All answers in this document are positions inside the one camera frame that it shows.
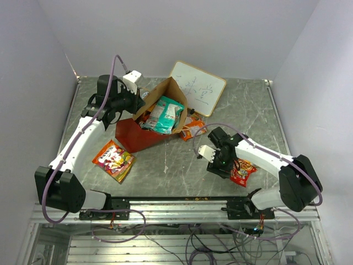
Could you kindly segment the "small red snack bag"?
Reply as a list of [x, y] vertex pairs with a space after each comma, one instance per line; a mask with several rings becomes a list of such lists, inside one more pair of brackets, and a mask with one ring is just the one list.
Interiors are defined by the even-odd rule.
[[256, 171], [257, 168], [251, 162], [239, 158], [234, 162], [230, 180], [239, 186], [246, 187], [248, 178]]

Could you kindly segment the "red brown paper bag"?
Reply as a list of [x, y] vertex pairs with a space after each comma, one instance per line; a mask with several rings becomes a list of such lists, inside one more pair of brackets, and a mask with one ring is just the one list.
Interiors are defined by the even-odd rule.
[[[159, 134], [153, 130], [144, 130], [136, 121], [162, 96], [175, 100], [184, 106], [184, 110], [180, 114], [179, 124], [172, 130], [171, 134]], [[122, 144], [124, 149], [130, 153], [142, 151], [180, 133], [187, 117], [188, 100], [173, 77], [169, 77], [158, 84], [150, 91], [149, 95], [144, 98], [144, 101], [145, 105], [138, 110], [132, 118], [120, 120], [116, 124], [115, 138]]]

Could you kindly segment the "teal snack pouch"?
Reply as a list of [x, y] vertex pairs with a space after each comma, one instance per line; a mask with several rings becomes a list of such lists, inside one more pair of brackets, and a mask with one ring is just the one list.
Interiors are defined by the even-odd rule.
[[179, 125], [184, 106], [175, 100], [161, 96], [149, 117], [143, 123], [142, 129], [153, 130], [160, 134], [171, 134]]

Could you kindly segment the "orange white snack pack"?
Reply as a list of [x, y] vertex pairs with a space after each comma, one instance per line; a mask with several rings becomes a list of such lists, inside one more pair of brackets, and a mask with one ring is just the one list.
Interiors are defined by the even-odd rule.
[[179, 136], [182, 140], [188, 141], [189, 139], [192, 139], [195, 136], [199, 136], [206, 133], [206, 128], [203, 128], [199, 132], [197, 132], [203, 126], [205, 126], [205, 123], [197, 113], [188, 114], [185, 119], [183, 129], [179, 133]]

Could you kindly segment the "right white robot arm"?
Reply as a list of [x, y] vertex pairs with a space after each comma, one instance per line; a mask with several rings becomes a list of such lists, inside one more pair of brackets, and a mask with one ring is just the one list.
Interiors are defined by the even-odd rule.
[[240, 173], [240, 167], [250, 162], [279, 182], [277, 187], [258, 188], [244, 198], [243, 212], [247, 217], [253, 219], [263, 210], [284, 206], [300, 212], [313, 206], [315, 198], [323, 200], [323, 187], [308, 157], [283, 155], [257, 144], [242, 133], [228, 135], [221, 127], [213, 129], [208, 138], [213, 146], [202, 145], [197, 150], [199, 157], [208, 161], [208, 172], [245, 185], [248, 178]]

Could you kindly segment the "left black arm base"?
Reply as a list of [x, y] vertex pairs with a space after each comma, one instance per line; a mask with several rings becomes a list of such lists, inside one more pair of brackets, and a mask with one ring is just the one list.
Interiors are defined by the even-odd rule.
[[84, 210], [79, 213], [79, 220], [128, 220], [130, 202], [126, 199], [111, 198], [105, 203], [102, 210]]

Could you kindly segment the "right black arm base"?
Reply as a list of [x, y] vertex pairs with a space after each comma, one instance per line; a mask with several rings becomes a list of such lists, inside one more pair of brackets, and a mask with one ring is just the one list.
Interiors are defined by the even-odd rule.
[[221, 210], [227, 213], [229, 220], [270, 220], [275, 218], [275, 214], [270, 208], [258, 210], [248, 197], [236, 196], [227, 197], [226, 206]]

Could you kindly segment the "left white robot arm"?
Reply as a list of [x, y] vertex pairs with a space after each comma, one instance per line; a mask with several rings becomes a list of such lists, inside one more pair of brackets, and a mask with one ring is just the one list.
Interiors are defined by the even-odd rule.
[[91, 144], [106, 132], [116, 113], [131, 114], [144, 106], [138, 82], [143, 79], [138, 71], [131, 71], [122, 78], [101, 75], [97, 91], [81, 112], [76, 130], [60, 154], [47, 167], [35, 171], [39, 202], [43, 208], [51, 207], [69, 213], [93, 209], [100, 219], [112, 214], [108, 195], [86, 190], [77, 178]]

